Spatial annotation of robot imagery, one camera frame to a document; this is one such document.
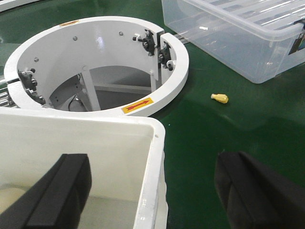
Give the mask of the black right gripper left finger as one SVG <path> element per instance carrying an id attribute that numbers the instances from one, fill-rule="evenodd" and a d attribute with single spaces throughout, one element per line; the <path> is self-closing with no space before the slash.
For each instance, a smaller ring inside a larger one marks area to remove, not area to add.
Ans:
<path id="1" fill-rule="evenodd" d="M 2 229 L 76 229 L 92 187 L 87 154 L 63 154 L 0 215 Z"/>

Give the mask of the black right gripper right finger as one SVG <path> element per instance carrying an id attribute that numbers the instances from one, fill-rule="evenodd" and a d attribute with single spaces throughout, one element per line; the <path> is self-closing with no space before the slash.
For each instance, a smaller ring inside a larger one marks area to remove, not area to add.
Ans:
<path id="1" fill-rule="evenodd" d="M 245 152 L 219 153 L 214 182 L 232 229 L 305 227 L 305 189 Z"/>

